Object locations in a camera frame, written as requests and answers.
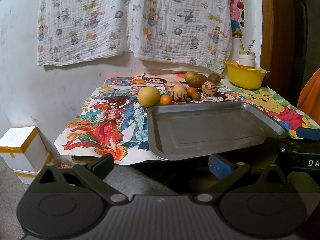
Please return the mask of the dark brown kiwi fruit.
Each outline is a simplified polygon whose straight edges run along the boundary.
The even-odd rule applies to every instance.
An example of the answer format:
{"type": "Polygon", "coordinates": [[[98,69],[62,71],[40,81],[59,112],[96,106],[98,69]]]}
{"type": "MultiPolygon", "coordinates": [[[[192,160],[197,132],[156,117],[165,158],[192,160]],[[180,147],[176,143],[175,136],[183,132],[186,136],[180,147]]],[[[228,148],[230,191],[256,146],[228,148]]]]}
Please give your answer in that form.
{"type": "Polygon", "coordinates": [[[207,81],[214,83],[215,85],[219,85],[221,82],[221,77],[219,74],[212,73],[207,77],[207,81]]]}

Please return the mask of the yellow plastic bowl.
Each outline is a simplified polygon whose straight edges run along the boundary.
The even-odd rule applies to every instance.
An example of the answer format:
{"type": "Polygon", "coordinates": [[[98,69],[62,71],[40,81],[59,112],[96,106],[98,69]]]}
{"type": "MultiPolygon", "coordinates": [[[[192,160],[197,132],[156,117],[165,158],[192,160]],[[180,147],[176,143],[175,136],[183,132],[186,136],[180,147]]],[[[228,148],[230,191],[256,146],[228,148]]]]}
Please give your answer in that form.
{"type": "Polygon", "coordinates": [[[258,89],[269,70],[247,69],[240,67],[236,61],[224,61],[230,83],[245,89],[258,89]]]}

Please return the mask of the large yellow round fruit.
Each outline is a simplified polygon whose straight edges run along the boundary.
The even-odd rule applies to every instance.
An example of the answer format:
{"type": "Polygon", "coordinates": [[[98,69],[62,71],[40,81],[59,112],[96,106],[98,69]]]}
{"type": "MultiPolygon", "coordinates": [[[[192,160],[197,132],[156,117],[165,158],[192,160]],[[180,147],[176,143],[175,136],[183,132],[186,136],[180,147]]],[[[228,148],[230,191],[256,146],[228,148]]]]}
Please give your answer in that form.
{"type": "Polygon", "coordinates": [[[151,107],[159,102],[160,92],[156,87],[144,87],[137,95],[137,101],[143,107],[151,107]]]}

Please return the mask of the white printed muslin cloth left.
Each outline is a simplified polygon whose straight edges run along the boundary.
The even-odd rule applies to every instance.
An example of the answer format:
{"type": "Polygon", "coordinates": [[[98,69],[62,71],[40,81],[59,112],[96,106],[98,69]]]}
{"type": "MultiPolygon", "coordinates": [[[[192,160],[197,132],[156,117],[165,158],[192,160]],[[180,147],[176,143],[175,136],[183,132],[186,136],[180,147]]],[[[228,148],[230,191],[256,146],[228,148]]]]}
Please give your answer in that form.
{"type": "Polygon", "coordinates": [[[37,64],[66,66],[131,51],[132,0],[40,0],[37,64]]]}

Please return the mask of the cartoon wall sticker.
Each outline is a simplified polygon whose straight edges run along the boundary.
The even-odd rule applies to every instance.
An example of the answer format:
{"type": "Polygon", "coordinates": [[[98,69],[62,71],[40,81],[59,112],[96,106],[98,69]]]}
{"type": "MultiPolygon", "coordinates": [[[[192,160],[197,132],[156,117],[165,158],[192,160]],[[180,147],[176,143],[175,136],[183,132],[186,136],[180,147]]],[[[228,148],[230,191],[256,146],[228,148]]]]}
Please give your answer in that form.
{"type": "Polygon", "coordinates": [[[240,23],[239,23],[240,10],[242,8],[243,8],[243,3],[241,0],[231,0],[229,10],[231,13],[232,36],[234,38],[242,38],[243,36],[240,23]]]}

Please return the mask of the white printed muslin cloth right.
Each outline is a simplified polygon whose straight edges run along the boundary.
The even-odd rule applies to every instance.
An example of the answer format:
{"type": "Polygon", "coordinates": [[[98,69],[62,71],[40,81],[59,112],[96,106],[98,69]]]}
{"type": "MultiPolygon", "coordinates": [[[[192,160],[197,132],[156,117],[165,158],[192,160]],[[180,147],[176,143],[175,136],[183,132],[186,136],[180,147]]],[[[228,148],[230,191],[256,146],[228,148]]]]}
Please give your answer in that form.
{"type": "Polygon", "coordinates": [[[232,49],[231,0],[131,0],[130,51],[144,61],[223,73],[232,49]]]}

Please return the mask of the small brown round fruit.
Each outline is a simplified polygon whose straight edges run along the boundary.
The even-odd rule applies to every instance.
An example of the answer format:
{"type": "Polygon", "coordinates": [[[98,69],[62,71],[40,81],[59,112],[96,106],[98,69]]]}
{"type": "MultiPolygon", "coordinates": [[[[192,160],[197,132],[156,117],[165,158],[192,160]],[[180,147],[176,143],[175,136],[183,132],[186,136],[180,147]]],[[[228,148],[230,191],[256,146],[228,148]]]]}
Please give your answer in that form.
{"type": "Polygon", "coordinates": [[[191,95],[191,98],[195,101],[200,101],[202,96],[199,92],[193,92],[191,95]]]}

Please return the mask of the brown oval fruit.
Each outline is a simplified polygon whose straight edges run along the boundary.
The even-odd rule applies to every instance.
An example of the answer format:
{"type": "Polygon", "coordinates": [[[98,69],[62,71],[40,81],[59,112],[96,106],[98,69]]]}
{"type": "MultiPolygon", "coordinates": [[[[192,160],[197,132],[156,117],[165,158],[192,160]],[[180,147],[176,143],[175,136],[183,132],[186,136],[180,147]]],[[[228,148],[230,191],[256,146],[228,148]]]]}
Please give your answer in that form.
{"type": "Polygon", "coordinates": [[[190,81],[188,82],[189,87],[194,88],[202,88],[202,85],[207,82],[207,77],[203,74],[195,75],[190,81]]]}

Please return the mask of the winnie pooh drawing sheet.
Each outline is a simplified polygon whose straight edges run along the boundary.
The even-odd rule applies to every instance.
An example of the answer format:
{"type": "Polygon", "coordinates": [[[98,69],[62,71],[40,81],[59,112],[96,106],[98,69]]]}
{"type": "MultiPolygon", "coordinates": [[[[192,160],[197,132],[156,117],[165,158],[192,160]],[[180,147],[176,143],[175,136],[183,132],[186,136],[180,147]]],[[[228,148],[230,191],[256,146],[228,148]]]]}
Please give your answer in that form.
{"type": "Polygon", "coordinates": [[[288,130],[292,138],[298,138],[296,135],[298,128],[319,129],[319,125],[307,114],[268,87],[255,90],[234,87],[233,90],[240,94],[238,100],[252,104],[274,118],[288,130]]]}

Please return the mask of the small orange tangerine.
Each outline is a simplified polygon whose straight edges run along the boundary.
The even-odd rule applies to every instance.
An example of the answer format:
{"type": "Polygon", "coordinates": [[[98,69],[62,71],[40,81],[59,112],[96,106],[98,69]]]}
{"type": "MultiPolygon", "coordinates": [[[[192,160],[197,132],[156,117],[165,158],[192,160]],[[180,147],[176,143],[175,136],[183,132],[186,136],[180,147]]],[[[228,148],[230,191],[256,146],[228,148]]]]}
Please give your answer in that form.
{"type": "Polygon", "coordinates": [[[194,87],[189,87],[187,88],[187,93],[188,93],[188,96],[191,97],[193,93],[196,93],[197,92],[197,89],[194,88],[194,87]]]}
{"type": "Polygon", "coordinates": [[[160,96],[159,103],[160,103],[161,105],[171,105],[172,102],[173,102],[173,99],[172,99],[172,97],[171,97],[170,95],[168,95],[168,94],[162,94],[162,95],[160,96]]]}

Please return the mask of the dry plant twig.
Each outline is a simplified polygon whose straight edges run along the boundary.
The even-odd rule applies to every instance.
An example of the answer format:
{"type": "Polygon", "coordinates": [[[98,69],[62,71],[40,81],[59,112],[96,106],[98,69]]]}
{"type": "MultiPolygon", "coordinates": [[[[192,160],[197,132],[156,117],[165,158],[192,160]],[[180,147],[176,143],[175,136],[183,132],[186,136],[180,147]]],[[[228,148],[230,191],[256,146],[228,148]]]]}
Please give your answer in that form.
{"type": "Polygon", "coordinates": [[[242,41],[242,39],[241,38],[239,38],[239,48],[240,48],[240,50],[242,51],[242,52],[244,52],[245,54],[247,54],[247,55],[250,55],[250,54],[252,54],[253,52],[251,51],[251,49],[252,49],[252,47],[253,47],[253,45],[254,45],[254,43],[255,43],[255,40],[252,40],[251,41],[251,43],[248,45],[248,47],[247,47],[247,49],[245,49],[245,46],[244,46],[244,43],[243,43],[243,41],[242,41]]]}

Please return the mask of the white printed muslin cloth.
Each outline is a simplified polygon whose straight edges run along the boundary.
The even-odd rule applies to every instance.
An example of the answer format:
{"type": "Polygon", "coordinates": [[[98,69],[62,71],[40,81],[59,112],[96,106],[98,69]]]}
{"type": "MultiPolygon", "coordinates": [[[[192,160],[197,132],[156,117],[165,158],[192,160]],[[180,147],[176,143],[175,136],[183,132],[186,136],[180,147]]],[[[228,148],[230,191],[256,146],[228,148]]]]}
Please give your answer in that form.
{"type": "Polygon", "coordinates": [[[131,0],[130,51],[144,61],[223,73],[232,49],[231,0],[131,0]]]}
{"type": "Polygon", "coordinates": [[[131,51],[132,0],[40,0],[37,64],[66,66],[131,51]]]}

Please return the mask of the orange cloth garment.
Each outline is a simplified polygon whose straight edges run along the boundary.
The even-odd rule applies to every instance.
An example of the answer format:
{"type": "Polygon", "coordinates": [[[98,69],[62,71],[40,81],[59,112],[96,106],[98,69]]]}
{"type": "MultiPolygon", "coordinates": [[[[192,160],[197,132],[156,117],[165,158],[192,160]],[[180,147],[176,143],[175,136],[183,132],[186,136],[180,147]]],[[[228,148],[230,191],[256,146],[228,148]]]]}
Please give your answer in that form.
{"type": "Polygon", "coordinates": [[[306,113],[313,121],[320,121],[320,68],[308,80],[300,92],[297,108],[306,113]]]}

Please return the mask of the colourful anime poster mat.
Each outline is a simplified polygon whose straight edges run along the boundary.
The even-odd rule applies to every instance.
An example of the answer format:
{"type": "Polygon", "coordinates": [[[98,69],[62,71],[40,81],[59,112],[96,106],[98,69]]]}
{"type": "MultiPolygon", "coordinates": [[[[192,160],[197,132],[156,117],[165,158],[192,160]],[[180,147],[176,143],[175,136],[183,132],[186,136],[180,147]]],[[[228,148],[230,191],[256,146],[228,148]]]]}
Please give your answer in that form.
{"type": "Polygon", "coordinates": [[[82,112],[56,138],[64,157],[102,157],[111,154],[119,165],[158,160],[148,142],[147,109],[137,101],[144,87],[169,94],[175,84],[187,85],[184,73],[141,74],[105,80],[85,101],[82,112]]]}

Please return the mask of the yellow-green potato-like fruit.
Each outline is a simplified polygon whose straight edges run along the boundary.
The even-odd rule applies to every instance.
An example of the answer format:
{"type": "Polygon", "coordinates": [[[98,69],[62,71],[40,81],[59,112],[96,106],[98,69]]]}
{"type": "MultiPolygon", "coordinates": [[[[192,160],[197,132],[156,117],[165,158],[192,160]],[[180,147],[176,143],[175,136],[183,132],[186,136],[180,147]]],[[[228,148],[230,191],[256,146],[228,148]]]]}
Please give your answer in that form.
{"type": "Polygon", "coordinates": [[[195,72],[195,71],[189,71],[189,72],[186,72],[185,75],[184,75],[184,79],[186,82],[189,82],[192,78],[194,78],[195,76],[197,76],[198,73],[195,72]]]}

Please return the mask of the white orange plastic jar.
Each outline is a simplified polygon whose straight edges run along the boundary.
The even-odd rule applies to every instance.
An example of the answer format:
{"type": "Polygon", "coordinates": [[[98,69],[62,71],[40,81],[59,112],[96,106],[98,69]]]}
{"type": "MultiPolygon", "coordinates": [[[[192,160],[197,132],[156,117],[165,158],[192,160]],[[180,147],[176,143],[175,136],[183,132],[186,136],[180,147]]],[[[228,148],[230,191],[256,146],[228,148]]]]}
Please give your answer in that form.
{"type": "Polygon", "coordinates": [[[255,69],[255,53],[247,54],[244,51],[238,53],[238,64],[246,69],[255,69]]]}

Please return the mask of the brown wooden door frame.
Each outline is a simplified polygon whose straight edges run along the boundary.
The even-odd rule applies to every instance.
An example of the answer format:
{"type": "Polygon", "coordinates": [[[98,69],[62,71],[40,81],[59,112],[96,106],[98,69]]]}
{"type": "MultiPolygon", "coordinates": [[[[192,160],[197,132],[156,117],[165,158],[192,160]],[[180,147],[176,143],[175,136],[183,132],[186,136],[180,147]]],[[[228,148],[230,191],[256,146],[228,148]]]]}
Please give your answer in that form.
{"type": "Polygon", "coordinates": [[[269,73],[263,84],[274,90],[287,86],[295,45],[294,0],[262,0],[263,32],[260,63],[269,73]]]}

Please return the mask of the striped pepino melon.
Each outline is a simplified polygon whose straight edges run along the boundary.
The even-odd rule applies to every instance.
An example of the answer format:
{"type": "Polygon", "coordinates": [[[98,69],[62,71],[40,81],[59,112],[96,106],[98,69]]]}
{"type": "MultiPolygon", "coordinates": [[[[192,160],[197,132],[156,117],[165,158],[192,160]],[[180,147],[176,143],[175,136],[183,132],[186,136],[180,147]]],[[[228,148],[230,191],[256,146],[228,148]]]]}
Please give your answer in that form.
{"type": "Polygon", "coordinates": [[[188,92],[184,85],[176,84],[172,87],[170,95],[176,102],[184,102],[188,98],[188,92]]]}
{"type": "Polygon", "coordinates": [[[202,85],[202,92],[206,96],[214,96],[217,93],[217,86],[211,81],[207,81],[202,85]]]}

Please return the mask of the metal baking tray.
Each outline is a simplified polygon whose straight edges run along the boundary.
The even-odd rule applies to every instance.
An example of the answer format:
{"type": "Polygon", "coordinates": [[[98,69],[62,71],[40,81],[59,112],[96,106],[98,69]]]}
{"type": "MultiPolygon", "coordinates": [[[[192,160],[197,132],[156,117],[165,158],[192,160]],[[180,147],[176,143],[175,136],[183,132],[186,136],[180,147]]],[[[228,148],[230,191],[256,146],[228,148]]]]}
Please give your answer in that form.
{"type": "Polygon", "coordinates": [[[205,102],[148,109],[150,151],[166,161],[219,154],[282,139],[287,129],[244,102],[205,102]]]}

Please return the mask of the white box yellow tape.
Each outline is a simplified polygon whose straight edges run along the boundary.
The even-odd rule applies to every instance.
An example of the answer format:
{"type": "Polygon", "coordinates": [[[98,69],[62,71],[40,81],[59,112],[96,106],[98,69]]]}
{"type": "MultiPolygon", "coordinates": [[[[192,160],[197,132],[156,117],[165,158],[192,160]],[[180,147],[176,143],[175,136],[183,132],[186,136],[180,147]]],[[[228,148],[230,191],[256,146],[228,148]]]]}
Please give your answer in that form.
{"type": "Polygon", "coordinates": [[[1,157],[24,184],[30,185],[42,168],[54,161],[35,126],[10,128],[0,139],[1,157]]]}

